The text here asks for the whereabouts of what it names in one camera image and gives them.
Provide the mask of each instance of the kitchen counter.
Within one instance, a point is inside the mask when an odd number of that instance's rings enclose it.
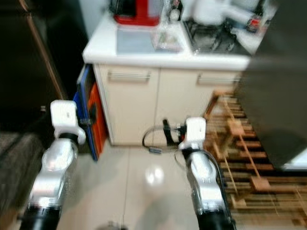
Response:
[[[83,52],[85,63],[243,71],[250,61],[250,57],[243,55],[193,54],[181,23],[172,24],[168,28],[172,34],[177,34],[183,46],[180,53],[117,55],[117,28],[118,24],[112,16],[105,13]]]

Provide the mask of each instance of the gas stove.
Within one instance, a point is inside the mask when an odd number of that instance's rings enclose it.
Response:
[[[232,26],[224,22],[219,26],[205,26],[192,19],[183,21],[188,34],[189,43],[195,54],[217,53],[248,55],[249,52],[237,41],[236,35],[231,32]]]

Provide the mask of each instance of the bottle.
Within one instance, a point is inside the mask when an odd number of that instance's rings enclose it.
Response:
[[[178,22],[181,20],[183,5],[181,0],[172,0],[168,12],[168,19],[170,22]]]

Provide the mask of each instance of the white tile floor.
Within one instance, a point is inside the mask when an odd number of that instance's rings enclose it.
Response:
[[[146,180],[145,174],[153,167],[162,169],[164,178],[149,185],[152,178]],[[108,221],[123,223],[129,230],[198,229],[190,187],[173,153],[152,155],[142,148],[112,147],[106,142],[97,163],[88,154],[79,155],[71,191],[58,230],[99,230]],[[287,222],[237,228],[295,229]]]

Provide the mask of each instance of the cabinet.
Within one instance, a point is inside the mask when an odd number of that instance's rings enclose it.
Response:
[[[203,116],[214,90],[232,90],[240,72],[161,69],[155,125],[167,118],[180,124],[188,116]],[[154,134],[154,144],[166,144],[163,132]]]
[[[154,125],[159,69],[98,66],[112,144],[141,145],[144,132]]]

